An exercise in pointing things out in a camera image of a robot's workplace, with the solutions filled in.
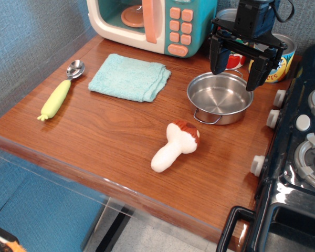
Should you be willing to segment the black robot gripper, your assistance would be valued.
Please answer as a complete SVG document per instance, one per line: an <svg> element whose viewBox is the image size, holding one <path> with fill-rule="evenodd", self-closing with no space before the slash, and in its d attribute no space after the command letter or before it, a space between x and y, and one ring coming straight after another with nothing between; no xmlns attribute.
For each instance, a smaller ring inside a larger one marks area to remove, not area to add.
<svg viewBox="0 0 315 252"><path fill-rule="evenodd" d="M278 13L280 1L239 1L234 25L214 21L214 24L225 28L232 28L247 45L234 41L227 41L213 35L210 44L210 67L214 75L225 71L230 50L254 59L246 90L254 91L262 86L270 74L273 63L271 59L280 59L287 46L272 34L275 21L285 23Z"/></svg>

